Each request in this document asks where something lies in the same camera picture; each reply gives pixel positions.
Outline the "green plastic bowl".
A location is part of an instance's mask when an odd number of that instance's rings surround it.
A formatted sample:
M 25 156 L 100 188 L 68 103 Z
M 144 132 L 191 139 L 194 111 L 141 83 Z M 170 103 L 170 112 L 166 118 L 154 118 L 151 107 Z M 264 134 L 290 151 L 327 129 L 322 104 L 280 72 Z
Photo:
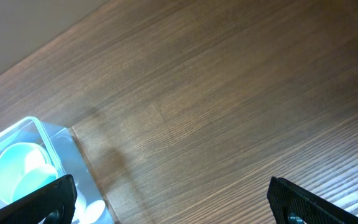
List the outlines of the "green plastic bowl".
M 32 142 L 18 142 L 0 155 L 0 199 L 9 204 L 18 181 L 32 169 L 51 164 L 46 150 Z

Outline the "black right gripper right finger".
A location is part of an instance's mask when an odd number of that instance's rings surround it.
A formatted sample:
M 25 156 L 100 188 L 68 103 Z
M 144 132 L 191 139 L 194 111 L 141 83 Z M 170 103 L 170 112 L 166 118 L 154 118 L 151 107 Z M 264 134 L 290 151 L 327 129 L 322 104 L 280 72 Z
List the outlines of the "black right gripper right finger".
M 358 217 L 282 177 L 270 179 L 267 199 L 277 224 L 358 224 Z

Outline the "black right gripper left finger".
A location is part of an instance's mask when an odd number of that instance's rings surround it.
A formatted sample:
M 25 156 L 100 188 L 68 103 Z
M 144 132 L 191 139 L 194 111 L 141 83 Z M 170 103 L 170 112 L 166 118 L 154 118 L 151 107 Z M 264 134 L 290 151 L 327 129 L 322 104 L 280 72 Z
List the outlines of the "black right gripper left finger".
M 71 223 L 76 198 L 73 176 L 64 175 L 0 209 L 0 224 Z

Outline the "green plastic cup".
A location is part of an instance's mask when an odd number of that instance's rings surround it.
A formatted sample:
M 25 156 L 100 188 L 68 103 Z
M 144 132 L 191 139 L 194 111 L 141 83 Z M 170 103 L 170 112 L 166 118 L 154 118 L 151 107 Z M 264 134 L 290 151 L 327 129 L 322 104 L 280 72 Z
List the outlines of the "green plastic cup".
M 41 165 L 27 172 L 16 184 L 12 192 L 12 202 L 42 188 L 43 186 L 57 180 L 58 172 L 50 164 Z

